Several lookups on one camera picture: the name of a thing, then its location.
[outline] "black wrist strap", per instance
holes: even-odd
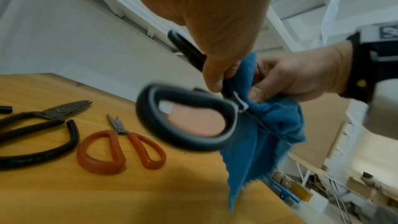
[[[368,103],[372,100],[376,85],[370,50],[367,44],[360,44],[359,32],[349,36],[347,40],[351,41],[353,48],[352,67],[346,90],[339,95]]]

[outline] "human hand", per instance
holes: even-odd
[[[155,14],[185,25],[206,54],[203,77],[210,91],[235,75],[252,50],[270,0],[141,0]]]
[[[262,103],[277,94],[299,102],[342,93],[351,71],[351,42],[257,61],[248,98]]]

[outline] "blue object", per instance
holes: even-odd
[[[247,99],[253,82],[256,54],[249,54],[241,63],[236,76],[228,82],[249,108],[240,113],[238,133],[234,142],[221,150],[223,161],[229,172],[229,207],[242,187],[250,181],[269,175],[291,149],[293,144],[305,141],[304,118],[298,102],[287,97],[274,97],[257,104]]]

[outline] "wooden table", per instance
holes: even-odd
[[[110,129],[105,117],[109,113],[120,116],[128,130],[157,141],[139,124],[133,102],[80,83],[51,74],[3,75],[0,87],[0,105],[11,105],[14,112],[92,100],[89,110],[73,118],[80,140]],[[61,125],[2,144],[0,156],[43,151],[68,138]],[[304,223],[262,182],[242,190],[231,214],[228,173],[218,152],[184,152],[157,142],[167,154],[166,165],[159,170],[142,167],[131,143],[121,136],[127,163],[118,175],[83,170],[76,151],[40,165],[1,171],[0,223]],[[95,142],[89,154],[111,160],[106,139]]]

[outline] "red-handled scissors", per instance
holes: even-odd
[[[119,117],[116,117],[116,120],[114,120],[109,115],[107,115],[107,117],[114,130],[99,131],[91,134],[83,140],[78,148],[78,163],[83,169],[91,173],[103,175],[116,174],[121,172],[126,163],[126,158],[120,148],[118,135],[127,136],[130,142],[133,144],[134,148],[137,150],[137,153],[145,168],[150,170],[156,170],[164,166],[166,162],[166,153],[158,144],[142,135],[127,131],[123,127],[123,124],[120,121]],[[109,148],[111,151],[113,162],[101,161],[87,154],[88,147],[95,140],[102,137],[107,137],[109,140]],[[160,160],[151,159],[141,141],[152,147],[159,154]]]

